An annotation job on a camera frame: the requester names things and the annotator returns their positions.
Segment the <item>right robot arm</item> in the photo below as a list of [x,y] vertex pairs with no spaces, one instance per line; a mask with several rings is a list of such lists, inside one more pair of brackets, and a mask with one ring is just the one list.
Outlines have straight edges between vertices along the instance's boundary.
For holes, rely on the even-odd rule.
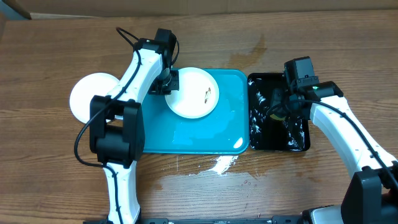
[[305,210],[298,223],[397,223],[397,159],[368,133],[334,82],[276,88],[267,115],[310,120],[351,176],[341,204]]

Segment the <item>white plate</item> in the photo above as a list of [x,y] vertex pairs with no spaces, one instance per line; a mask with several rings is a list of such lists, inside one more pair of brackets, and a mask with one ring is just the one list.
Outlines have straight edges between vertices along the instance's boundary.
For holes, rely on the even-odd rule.
[[92,73],[83,77],[70,93],[69,105],[74,117],[82,123],[90,119],[90,103],[95,95],[106,96],[119,80],[108,73]]
[[165,96],[177,115],[197,119],[210,114],[218,104],[220,90],[216,80],[204,69],[186,67],[178,70],[179,90]]

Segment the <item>green yellow sponge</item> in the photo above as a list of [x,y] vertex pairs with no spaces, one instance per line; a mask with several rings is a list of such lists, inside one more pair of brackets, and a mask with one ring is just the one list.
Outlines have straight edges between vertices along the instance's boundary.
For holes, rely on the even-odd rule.
[[276,120],[276,121],[284,121],[285,116],[284,115],[279,115],[279,114],[271,114],[270,118]]

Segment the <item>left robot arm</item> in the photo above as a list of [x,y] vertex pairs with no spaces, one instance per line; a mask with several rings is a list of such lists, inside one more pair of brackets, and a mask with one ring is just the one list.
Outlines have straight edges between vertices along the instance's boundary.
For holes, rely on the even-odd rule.
[[147,94],[167,95],[178,90],[172,70],[179,42],[139,39],[130,65],[105,96],[94,96],[90,118],[90,149],[108,184],[109,213],[105,223],[137,223],[141,215],[136,193],[136,166],[146,140],[142,102]]

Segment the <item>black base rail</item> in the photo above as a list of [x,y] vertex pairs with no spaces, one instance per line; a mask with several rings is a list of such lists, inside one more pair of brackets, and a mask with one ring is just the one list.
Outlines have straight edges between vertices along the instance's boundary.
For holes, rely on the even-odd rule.
[[140,218],[138,224],[309,224],[300,215],[281,215],[272,218],[238,218],[238,219],[181,219]]

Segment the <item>white plate top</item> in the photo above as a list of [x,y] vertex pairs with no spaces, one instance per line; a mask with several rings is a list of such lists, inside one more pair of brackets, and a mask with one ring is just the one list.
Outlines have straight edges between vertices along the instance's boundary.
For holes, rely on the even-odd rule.
[[90,103],[95,95],[106,96],[119,80],[108,73],[92,73],[83,77],[70,93],[69,105],[74,117],[82,123],[90,119]]

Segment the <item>teal plastic tray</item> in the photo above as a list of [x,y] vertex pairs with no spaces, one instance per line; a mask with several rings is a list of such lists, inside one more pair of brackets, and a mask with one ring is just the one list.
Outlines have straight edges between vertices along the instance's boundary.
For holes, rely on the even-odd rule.
[[208,115],[183,118],[174,113],[163,95],[147,95],[142,103],[145,153],[240,154],[249,144],[248,82],[233,69],[207,69],[220,90]]

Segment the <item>black plastic tray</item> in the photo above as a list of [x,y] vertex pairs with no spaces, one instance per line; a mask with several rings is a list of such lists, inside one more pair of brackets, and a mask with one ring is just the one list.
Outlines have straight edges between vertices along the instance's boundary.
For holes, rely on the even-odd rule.
[[261,151],[306,151],[310,147],[307,120],[275,120],[266,115],[276,88],[287,91],[281,73],[252,73],[248,76],[250,146]]

